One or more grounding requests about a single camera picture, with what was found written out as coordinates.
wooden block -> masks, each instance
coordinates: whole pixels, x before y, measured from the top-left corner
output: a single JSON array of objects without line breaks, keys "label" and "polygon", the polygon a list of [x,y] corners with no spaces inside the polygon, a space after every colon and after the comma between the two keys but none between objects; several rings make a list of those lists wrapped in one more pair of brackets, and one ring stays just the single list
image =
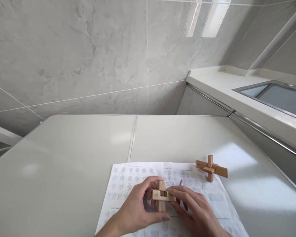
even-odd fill
[{"label": "wooden block", "polygon": [[199,169],[202,169],[202,168],[204,168],[207,165],[208,165],[207,162],[199,161],[199,160],[196,161],[196,167],[199,168]]},{"label": "wooden block", "polygon": [[218,165],[213,164],[213,168],[215,169],[215,174],[228,178],[228,169],[224,167],[220,167]]},{"label": "wooden block", "polygon": [[213,174],[208,174],[208,182],[212,182],[214,180],[214,175]]},{"label": "wooden block", "polygon": [[158,181],[157,183],[157,189],[161,190],[161,191],[165,191],[165,182],[164,181]]},{"label": "wooden block", "polygon": [[205,171],[205,172],[207,172],[207,173],[209,173],[209,174],[215,173],[215,169],[214,168],[209,168],[207,166],[205,166],[202,170]]},{"label": "wooden block", "polygon": [[152,200],[160,200],[160,201],[175,201],[175,197],[172,196],[168,191],[160,191],[157,189],[153,189],[151,191]]},{"label": "wooden block", "polygon": [[157,211],[165,212],[165,201],[157,200]]},{"label": "wooden block", "polygon": [[208,167],[212,168],[213,166],[213,155],[208,155]]}]

wrist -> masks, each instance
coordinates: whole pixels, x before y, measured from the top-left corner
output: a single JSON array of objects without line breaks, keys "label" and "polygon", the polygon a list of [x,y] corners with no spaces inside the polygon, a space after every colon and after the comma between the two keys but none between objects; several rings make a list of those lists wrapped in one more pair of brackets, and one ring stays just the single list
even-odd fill
[{"label": "wrist", "polygon": [[96,237],[121,237],[123,235],[120,225],[116,220],[115,216],[111,217],[108,222],[98,232]]}]

tile grout line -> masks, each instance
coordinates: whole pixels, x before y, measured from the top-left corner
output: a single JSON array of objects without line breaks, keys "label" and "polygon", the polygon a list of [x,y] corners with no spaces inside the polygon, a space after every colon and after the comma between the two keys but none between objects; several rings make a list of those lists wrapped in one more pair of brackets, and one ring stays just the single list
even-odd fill
[{"label": "tile grout line", "polygon": [[148,0],[146,0],[146,96],[147,96],[147,114],[148,114]]},{"label": "tile grout line", "polygon": [[126,90],[121,90],[121,91],[107,92],[107,93],[96,94],[96,95],[89,95],[89,96],[84,96],[84,97],[79,97],[79,98],[72,98],[72,99],[67,99],[67,100],[59,100],[59,101],[53,101],[53,102],[48,102],[48,103],[43,103],[43,104],[37,104],[37,105],[30,105],[30,106],[25,106],[24,105],[24,107],[19,107],[19,108],[15,108],[15,109],[8,109],[8,110],[1,110],[0,112],[9,111],[9,110],[16,110],[16,109],[22,109],[22,108],[27,108],[27,109],[31,110],[29,107],[34,107],[34,106],[39,106],[39,105],[45,105],[45,104],[52,104],[52,103],[58,103],[58,102],[63,102],[63,101],[68,101],[68,100],[83,99],[83,98],[88,98],[88,97],[92,97],[92,96],[99,96],[99,95],[111,94],[111,93],[116,93],[116,92],[130,91],[130,90],[141,89],[141,88],[148,88],[148,87],[159,86],[159,85],[170,84],[170,83],[181,82],[181,81],[186,81],[186,80],[180,80],[180,81],[174,81],[174,82],[166,82],[166,83],[161,83],[161,84],[156,84],[156,85],[151,85],[151,86],[137,87],[137,88],[131,88],[131,89],[126,89]]},{"label": "tile grout line", "polygon": [[14,100],[16,100],[17,102],[19,102],[21,105],[23,105],[23,108],[27,108],[28,110],[30,110],[32,113],[34,113],[35,115],[37,115],[38,117],[40,117],[42,120],[44,120],[41,116],[39,116],[38,114],[36,114],[34,111],[32,111],[30,108],[28,108],[26,105],[24,105],[23,103],[21,103],[20,101],[18,101],[16,98],[14,98],[12,95],[10,95],[8,92],[6,92],[4,89],[2,89],[0,87],[0,90],[2,90],[3,92],[5,92],[6,94],[8,94],[10,97],[12,97]]},{"label": "tile grout line", "polygon": [[253,23],[256,21],[257,17],[259,16],[260,12],[262,11],[263,7],[264,7],[264,6],[262,6],[261,9],[259,10],[258,14],[257,14],[256,17],[254,18],[254,20],[253,20],[253,22],[251,23],[251,25],[249,26],[249,28],[248,28],[246,34],[245,34],[245,35],[243,36],[243,38],[241,39],[241,41],[240,41],[240,43],[238,44],[237,48],[233,51],[233,53],[232,53],[230,59],[228,60],[228,62],[226,63],[226,65],[230,65],[229,62],[230,62],[231,58],[233,57],[233,55],[234,55],[234,53],[237,51],[237,49],[240,47],[242,41],[243,41],[244,38],[246,37],[246,35],[247,35],[247,33],[249,32],[250,28],[252,27]]},{"label": "tile grout line", "polygon": [[258,61],[258,59],[261,57],[261,55],[266,51],[266,49],[273,43],[273,41],[277,38],[277,36],[281,33],[281,31],[288,25],[288,23],[289,23],[289,21],[294,17],[296,15],[296,12],[290,17],[290,19],[285,23],[285,25],[280,29],[280,31],[276,34],[276,36],[274,36],[274,38],[271,40],[271,42],[266,46],[266,48],[260,53],[260,55],[257,57],[257,59],[253,62],[253,64],[251,65],[251,67],[249,68],[249,70],[251,70],[251,68],[256,64],[256,62]]}]

stainless steel trim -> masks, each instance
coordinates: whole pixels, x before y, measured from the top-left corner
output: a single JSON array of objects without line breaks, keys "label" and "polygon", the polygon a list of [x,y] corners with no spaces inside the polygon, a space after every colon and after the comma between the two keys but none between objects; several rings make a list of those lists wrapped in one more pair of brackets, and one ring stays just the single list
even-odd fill
[{"label": "stainless steel trim", "polygon": [[228,105],[224,104],[223,102],[215,99],[214,97],[210,96],[209,94],[207,94],[206,92],[198,89],[197,87],[193,86],[192,84],[188,83],[187,87],[190,87],[192,90],[196,91],[197,93],[199,93],[200,95],[204,96],[206,99],[209,99],[211,102],[215,103],[216,105],[218,105],[219,107],[223,108],[224,110],[226,110],[227,112],[231,113],[234,111],[233,108],[229,107]]},{"label": "stainless steel trim", "polygon": [[296,148],[292,147],[291,145],[289,145],[286,142],[282,141],[281,139],[277,138],[275,135],[273,135],[273,133],[270,130],[262,127],[258,123],[252,121],[251,119],[249,119],[248,117],[245,117],[243,114],[241,114],[237,111],[235,113],[233,113],[231,116],[235,116],[236,118],[238,118],[239,120],[241,120],[242,122],[244,122],[245,124],[250,126],[251,128],[257,130],[258,132],[267,136],[269,139],[276,142],[277,144],[279,144],[280,146],[282,146],[286,150],[288,150],[296,155]]},{"label": "stainless steel trim", "polygon": [[[279,110],[279,111],[281,111],[281,112],[283,112],[283,113],[285,113],[287,115],[290,115],[290,116],[296,118],[296,114],[293,114],[293,113],[291,113],[291,112],[289,112],[287,110],[284,110],[282,108],[279,108],[277,106],[274,106],[272,104],[269,104],[269,103],[259,99],[261,97],[261,95],[264,94],[267,91],[267,89],[272,86],[272,84],[278,84],[280,87],[287,88],[288,90],[296,91],[296,86],[295,85],[287,84],[285,82],[281,82],[281,81],[277,81],[277,80],[270,80],[270,81],[266,81],[266,82],[252,84],[252,85],[249,85],[249,86],[239,87],[239,88],[232,89],[232,90],[235,91],[235,92],[238,92],[238,93],[240,93],[242,95],[245,95],[246,97],[254,99],[254,100],[256,100],[256,101],[258,101],[258,102],[260,102],[262,104],[270,106],[273,109]],[[265,89],[263,89],[263,91],[261,91],[261,93],[259,95],[257,95],[256,97],[252,97],[252,96],[247,95],[247,94],[242,92],[242,91],[247,90],[247,89],[253,89],[253,88],[264,86],[264,85],[268,85],[268,86]]]},{"label": "stainless steel trim", "polygon": [[12,146],[8,146],[8,147],[5,147],[5,148],[1,148],[0,151],[9,150],[10,148],[12,148]]}]

fingernail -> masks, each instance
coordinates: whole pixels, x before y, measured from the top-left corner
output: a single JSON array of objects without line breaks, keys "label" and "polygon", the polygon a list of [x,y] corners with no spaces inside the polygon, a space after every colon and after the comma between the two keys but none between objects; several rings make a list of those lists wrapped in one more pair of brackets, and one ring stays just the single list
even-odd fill
[{"label": "fingernail", "polygon": [[167,216],[164,217],[163,220],[164,220],[164,221],[169,221],[169,220],[170,220],[170,217],[167,215]]}]

